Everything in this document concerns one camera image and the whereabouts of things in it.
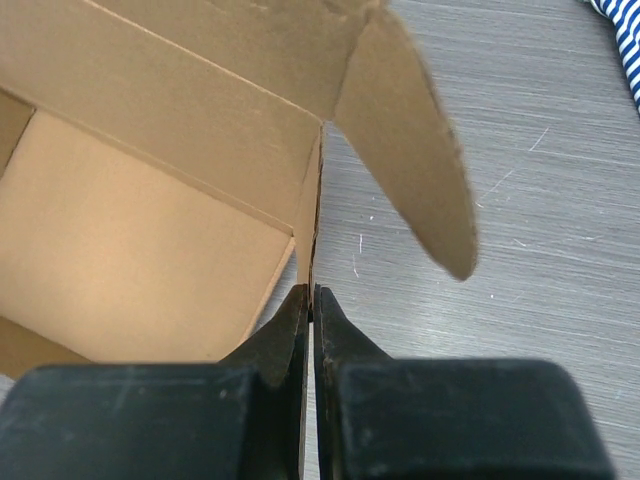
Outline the cardboard box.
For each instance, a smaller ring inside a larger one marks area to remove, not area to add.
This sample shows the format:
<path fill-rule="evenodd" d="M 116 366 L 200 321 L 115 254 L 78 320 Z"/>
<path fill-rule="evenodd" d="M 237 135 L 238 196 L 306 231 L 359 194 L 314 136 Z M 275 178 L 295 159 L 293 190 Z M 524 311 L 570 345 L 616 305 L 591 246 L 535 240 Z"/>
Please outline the cardboard box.
<path fill-rule="evenodd" d="M 312 280 L 328 124 L 468 278 L 461 148 L 387 2 L 3 2 L 2 374 L 226 356 L 290 259 Z"/>

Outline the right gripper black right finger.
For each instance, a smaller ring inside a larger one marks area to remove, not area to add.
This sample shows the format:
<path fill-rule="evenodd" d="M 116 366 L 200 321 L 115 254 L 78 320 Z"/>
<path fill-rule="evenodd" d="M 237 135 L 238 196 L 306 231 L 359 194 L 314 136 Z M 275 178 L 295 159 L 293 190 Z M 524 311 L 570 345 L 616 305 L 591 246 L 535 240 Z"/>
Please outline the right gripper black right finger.
<path fill-rule="evenodd" d="M 556 363 L 394 358 L 315 290 L 324 479 L 612 479 L 582 392 Z"/>

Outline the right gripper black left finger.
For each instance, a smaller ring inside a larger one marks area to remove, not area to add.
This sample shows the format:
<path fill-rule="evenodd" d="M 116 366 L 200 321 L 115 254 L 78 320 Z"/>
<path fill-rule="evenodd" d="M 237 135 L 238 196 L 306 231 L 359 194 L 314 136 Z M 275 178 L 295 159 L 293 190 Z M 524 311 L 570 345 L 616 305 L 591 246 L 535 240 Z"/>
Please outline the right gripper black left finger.
<path fill-rule="evenodd" d="M 215 363 L 48 365 L 1 408 L 5 479 L 299 479 L 308 289 Z"/>

